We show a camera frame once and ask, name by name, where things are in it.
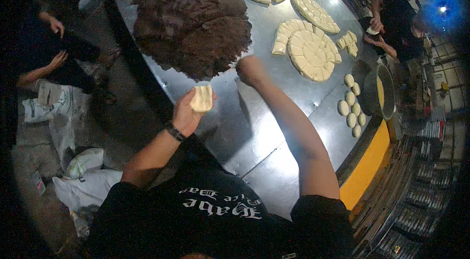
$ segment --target stainless steel table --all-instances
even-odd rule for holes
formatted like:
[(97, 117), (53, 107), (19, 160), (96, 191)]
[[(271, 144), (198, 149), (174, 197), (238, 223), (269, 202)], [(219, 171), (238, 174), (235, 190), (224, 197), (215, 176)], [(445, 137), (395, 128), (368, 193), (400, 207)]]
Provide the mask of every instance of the stainless steel table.
[[(131, 1), (115, 0), (130, 33), (137, 18), (137, 6), (130, 5)], [(247, 54), (255, 54), (266, 63), (273, 81), (309, 117), (337, 170), (357, 142), (346, 125), (345, 117), (337, 112), (338, 100), (343, 99), (344, 93), (349, 90), (344, 85), (343, 77), (358, 59), (375, 62), (377, 55), (363, 44), (359, 22), (341, 0), (315, 1), (341, 28), (340, 33), (330, 35), (333, 41), (346, 30), (356, 34), (359, 39), (358, 58), (350, 56), (347, 50), (341, 51), (343, 62), (335, 66), (330, 79), (316, 83), (299, 74), (288, 55), (271, 55), (278, 24), (303, 19), (290, 0), (269, 7), (245, 0), (249, 21), (253, 25), (253, 44)], [(192, 86), (208, 84), (195, 83), (173, 68), (164, 71), (151, 57), (143, 57), (173, 103)], [(214, 109), (202, 119), (196, 134), (226, 170), (243, 177), (252, 186), (268, 210), (289, 218), (291, 207), (299, 195), (298, 167), (273, 114), (253, 89), (239, 82), (234, 68), (212, 78), (210, 85), (219, 98)]]

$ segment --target dark brown dough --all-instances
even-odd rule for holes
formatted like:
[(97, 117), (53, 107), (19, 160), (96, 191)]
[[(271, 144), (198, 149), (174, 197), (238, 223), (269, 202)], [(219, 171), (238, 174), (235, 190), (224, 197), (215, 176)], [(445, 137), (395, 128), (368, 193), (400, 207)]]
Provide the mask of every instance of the dark brown dough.
[(202, 80), (228, 70), (251, 44), (243, 0), (145, 0), (134, 36), (141, 51)]

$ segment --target person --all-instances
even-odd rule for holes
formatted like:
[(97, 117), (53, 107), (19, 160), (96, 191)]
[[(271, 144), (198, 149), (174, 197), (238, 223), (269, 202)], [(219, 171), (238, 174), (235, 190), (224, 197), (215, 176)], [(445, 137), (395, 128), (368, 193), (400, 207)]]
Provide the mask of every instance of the person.
[(372, 17), (359, 22), (364, 30), (371, 27), (379, 32), (374, 36), (364, 35), (364, 40), (372, 44), (379, 55), (389, 54), (400, 62), (421, 55), (427, 28), (423, 10), (416, 13), (407, 0), (374, 0), (371, 8)]
[(119, 56), (119, 49), (114, 49), (111, 55), (101, 53), (97, 46), (67, 31), (62, 22), (40, 11), (35, 4), (17, 34), (12, 58), (18, 86), (27, 87), (45, 78), (91, 94), (96, 88), (94, 79), (85, 74), (75, 59), (103, 63), (109, 69)]
[(268, 213), (241, 178), (220, 166), (206, 166), (206, 160), (146, 190), (203, 116), (191, 109), (193, 88), (176, 103), (167, 128), (126, 164), (121, 181), (110, 189), (92, 222), (86, 254), (182, 259), (350, 255), (352, 227), (320, 136), (257, 57), (241, 59), (237, 71), (272, 110), (298, 163), (301, 197), (291, 211), (292, 221)]

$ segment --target bowl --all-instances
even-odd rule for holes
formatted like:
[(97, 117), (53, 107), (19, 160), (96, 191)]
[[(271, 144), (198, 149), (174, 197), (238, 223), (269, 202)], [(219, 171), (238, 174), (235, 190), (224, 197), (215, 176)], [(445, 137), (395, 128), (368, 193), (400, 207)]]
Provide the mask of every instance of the bowl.
[[(382, 86), (384, 87), (383, 107), (380, 107), (379, 103), (377, 76), (382, 81)], [(364, 98), (371, 113), (382, 115), (384, 120), (389, 120), (393, 115), (395, 89), (393, 88), (393, 79), (391, 78), (390, 71), (388, 71), (384, 64), (378, 64), (366, 75), (364, 80)]]

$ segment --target yellow panel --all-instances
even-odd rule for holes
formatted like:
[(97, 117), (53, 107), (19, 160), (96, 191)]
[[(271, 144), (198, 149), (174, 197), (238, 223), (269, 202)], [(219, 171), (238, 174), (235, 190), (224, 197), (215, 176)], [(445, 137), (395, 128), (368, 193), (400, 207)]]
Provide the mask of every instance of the yellow panel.
[(387, 124), (382, 120), (372, 142), (362, 156), (350, 177), (339, 189), (341, 201), (348, 210), (352, 210), (367, 190), (382, 163), (385, 152), (390, 144)]

